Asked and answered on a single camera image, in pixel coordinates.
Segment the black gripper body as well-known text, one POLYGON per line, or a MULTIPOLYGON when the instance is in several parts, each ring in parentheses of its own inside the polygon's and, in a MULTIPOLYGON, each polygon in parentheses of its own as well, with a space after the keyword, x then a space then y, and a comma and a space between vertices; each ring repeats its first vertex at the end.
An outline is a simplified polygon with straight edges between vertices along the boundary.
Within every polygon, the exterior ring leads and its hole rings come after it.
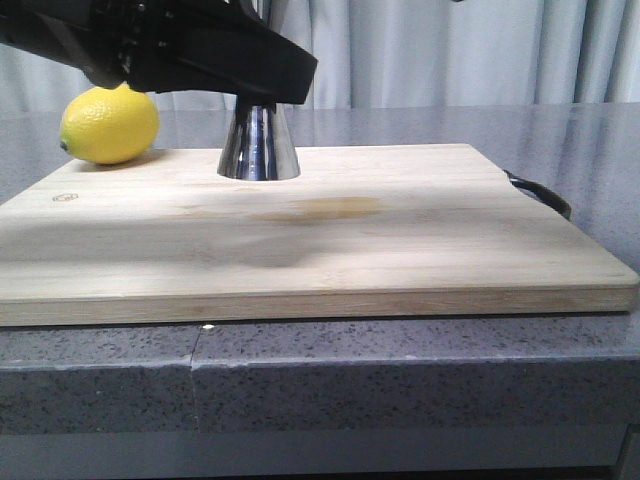
POLYGON ((134 59, 149 12, 146 1, 3 1, 1 42, 74 67, 99 87, 148 90, 134 59))

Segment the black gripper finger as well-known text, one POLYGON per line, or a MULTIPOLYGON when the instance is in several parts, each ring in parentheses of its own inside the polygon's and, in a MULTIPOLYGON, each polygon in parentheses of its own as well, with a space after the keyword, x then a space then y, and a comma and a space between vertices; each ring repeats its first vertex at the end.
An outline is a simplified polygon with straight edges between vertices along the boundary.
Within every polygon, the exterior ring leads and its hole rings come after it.
POLYGON ((316 58, 270 28, 250 1, 144 1, 124 22, 122 69, 137 91, 302 104, 316 67, 316 58))

